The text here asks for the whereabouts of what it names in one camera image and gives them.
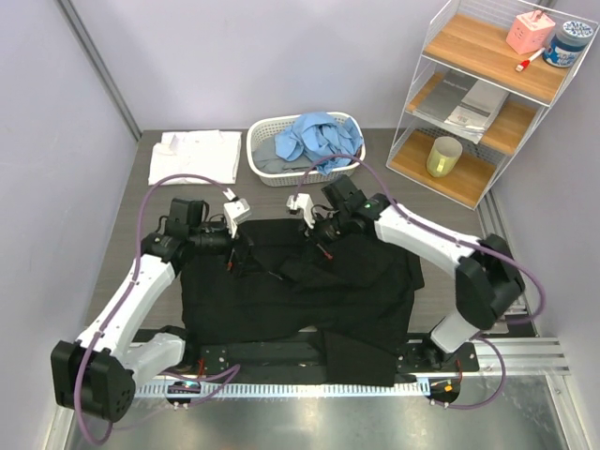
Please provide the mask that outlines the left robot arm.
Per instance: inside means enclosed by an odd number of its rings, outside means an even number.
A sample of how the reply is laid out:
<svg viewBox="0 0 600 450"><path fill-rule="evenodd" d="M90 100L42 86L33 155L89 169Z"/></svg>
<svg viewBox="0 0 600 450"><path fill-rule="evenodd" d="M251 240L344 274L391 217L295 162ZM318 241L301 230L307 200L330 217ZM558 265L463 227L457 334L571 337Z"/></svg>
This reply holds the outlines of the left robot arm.
<svg viewBox="0 0 600 450"><path fill-rule="evenodd" d="M138 330L162 293L199 255L224 255L239 224L250 214L238 197L223 205L220 220L208 220L204 201L174 199L163 225L141 241L140 253L112 299L73 342L59 341L51 367L58 405L115 423L128 411L137 388L167 368L181 374L199 364L199 350L173 328L132 348Z"/></svg>

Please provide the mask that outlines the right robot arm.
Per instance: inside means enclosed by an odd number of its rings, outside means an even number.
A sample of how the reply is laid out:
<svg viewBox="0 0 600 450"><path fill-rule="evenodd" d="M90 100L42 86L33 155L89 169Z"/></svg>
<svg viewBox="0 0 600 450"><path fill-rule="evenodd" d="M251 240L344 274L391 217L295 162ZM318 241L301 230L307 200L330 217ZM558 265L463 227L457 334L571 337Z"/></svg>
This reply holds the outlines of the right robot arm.
<svg viewBox="0 0 600 450"><path fill-rule="evenodd" d="M322 192L333 209L329 218L316 218L308 194L296 192L287 200L289 210L303 214L308 235L318 243L350 233L370 234L433 263L454 280L455 309L430 330L422 344L425 362L433 369L453 364L458 349L490 329L524 292L523 278L511 264L510 248L496 234L480 239L454 232L417 216L384 193L366 197L346 175Z"/></svg>

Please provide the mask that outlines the black long sleeve shirt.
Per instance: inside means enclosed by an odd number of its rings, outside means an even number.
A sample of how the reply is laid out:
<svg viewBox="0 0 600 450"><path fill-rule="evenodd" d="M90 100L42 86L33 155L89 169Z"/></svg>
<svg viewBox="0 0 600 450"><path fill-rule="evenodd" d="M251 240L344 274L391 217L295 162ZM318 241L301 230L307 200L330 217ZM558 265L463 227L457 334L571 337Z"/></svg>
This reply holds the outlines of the black long sleeve shirt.
<svg viewBox="0 0 600 450"><path fill-rule="evenodd" d="M289 338L308 326L387 353L406 341L420 259L371 235L347 234L328 261L297 219L250 220L258 273L227 271L230 252L199 255L180 275L182 320L201 344Z"/></svg>

